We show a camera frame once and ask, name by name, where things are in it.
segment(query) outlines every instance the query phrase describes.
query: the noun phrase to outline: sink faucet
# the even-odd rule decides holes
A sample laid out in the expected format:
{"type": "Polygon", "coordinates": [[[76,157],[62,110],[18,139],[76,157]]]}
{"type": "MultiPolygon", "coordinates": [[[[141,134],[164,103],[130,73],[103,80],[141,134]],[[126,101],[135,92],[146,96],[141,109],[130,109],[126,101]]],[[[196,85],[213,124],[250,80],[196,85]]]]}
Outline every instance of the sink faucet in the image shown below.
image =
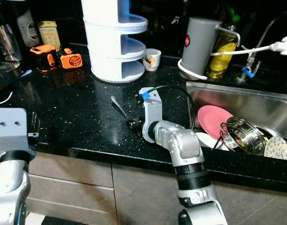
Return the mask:
{"type": "MultiPolygon", "coordinates": [[[[283,16],[286,16],[286,17],[287,17],[287,12],[282,12],[282,13],[280,13],[277,17],[275,17],[275,18],[269,23],[269,25],[266,27],[264,33],[262,34],[262,36],[261,36],[261,38],[260,38],[260,40],[259,40],[259,42],[258,42],[258,44],[256,45],[255,48],[259,48],[259,47],[261,46],[261,44],[263,43],[263,40],[264,40],[266,34],[268,33],[268,31],[270,30],[270,28],[272,27],[272,25],[273,25],[279,18],[281,18],[281,17],[283,17],[283,16]]],[[[248,56],[247,64],[246,64],[246,66],[242,69],[241,75],[238,77],[238,80],[239,80],[240,82],[245,81],[245,80],[247,79],[247,76],[249,76],[249,77],[251,77],[251,78],[254,77],[255,73],[257,72],[257,70],[258,70],[258,68],[259,68],[259,66],[260,66],[260,61],[258,61],[257,65],[255,66],[255,68],[254,68],[254,70],[253,70],[253,72],[252,72],[252,69],[251,69],[251,67],[252,67],[252,65],[253,65],[253,63],[254,63],[254,61],[255,61],[256,54],[257,54],[257,52],[253,52],[253,53],[251,53],[251,54],[248,56]]]]}

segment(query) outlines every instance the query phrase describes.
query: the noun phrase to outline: cabinet door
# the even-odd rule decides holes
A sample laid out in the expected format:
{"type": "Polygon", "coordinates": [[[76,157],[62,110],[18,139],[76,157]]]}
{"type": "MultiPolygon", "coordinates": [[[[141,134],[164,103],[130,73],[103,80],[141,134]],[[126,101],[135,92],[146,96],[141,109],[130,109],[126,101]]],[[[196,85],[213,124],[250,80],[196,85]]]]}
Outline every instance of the cabinet door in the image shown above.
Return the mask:
{"type": "Polygon", "coordinates": [[[30,174],[31,212],[90,225],[117,224],[111,187],[83,184],[30,174]]]}
{"type": "Polygon", "coordinates": [[[73,157],[37,152],[29,173],[113,188],[111,165],[73,157]]]}
{"type": "Polygon", "coordinates": [[[119,224],[178,224],[183,207],[173,174],[113,165],[113,185],[119,224]]]}

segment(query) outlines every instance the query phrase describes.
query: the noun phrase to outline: beige cabinet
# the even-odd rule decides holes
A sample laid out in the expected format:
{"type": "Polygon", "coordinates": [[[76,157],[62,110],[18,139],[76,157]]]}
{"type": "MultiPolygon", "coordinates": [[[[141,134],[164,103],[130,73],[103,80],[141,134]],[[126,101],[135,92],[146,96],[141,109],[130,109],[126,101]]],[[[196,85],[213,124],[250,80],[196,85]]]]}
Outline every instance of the beige cabinet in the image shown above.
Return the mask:
{"type": "Polygon", "coordinates": [[[38,153],[29,174],[29,211],[90,225],[117,224],[110,164],[38,153]]]}
{"type": "MultiPolygon", "coordinates": [[[[174,174],[38,153],[28,210],[90,225],[176,225],[174,174]]],[[[287,194],[213,182],[230,225],[287,225],[287,194]]]]}
{"type": "MultiPolygon", "coordinates": [[[[287,225],[287,194],[213,182],[229,225],[287,225]]],[[[120,225],[176,225],[183,208],[174,175],[113,165],[120,225]]]]}

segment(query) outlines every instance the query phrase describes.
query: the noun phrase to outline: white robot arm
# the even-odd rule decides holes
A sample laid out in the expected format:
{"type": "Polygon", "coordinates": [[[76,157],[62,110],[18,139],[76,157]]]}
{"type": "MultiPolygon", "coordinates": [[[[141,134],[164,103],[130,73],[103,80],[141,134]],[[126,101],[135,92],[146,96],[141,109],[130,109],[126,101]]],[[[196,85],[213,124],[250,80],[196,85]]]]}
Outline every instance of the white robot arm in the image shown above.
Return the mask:
{"type": "Polygon", "coordinates": [[[178,181],[178,198],[185,207],[178,215],[179,225],[227,225],[215,187],[205,170],[199,140],[190,129],[162,120],[162,102],[156,90],[142,88],[145,123],[143,137],[169,150],[178,181]]]}
{"type": "Polygon", "coordinates": [[[30,192],[28,165],[34,157],[25,110],[0,108],[0,225],[24,224],[30,192]]]}

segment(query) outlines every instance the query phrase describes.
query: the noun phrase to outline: white cup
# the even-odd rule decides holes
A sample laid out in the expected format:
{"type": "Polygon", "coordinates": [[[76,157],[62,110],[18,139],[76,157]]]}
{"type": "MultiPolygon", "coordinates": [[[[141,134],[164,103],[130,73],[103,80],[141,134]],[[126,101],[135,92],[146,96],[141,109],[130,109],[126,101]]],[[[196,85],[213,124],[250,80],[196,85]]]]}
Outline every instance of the white cup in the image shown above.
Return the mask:
{"type": "Polygon", "coordinates": [[[160,63],[161,51],[147,48],[143,57],[143,66],[147,71],[156,71],[160,63]]]}

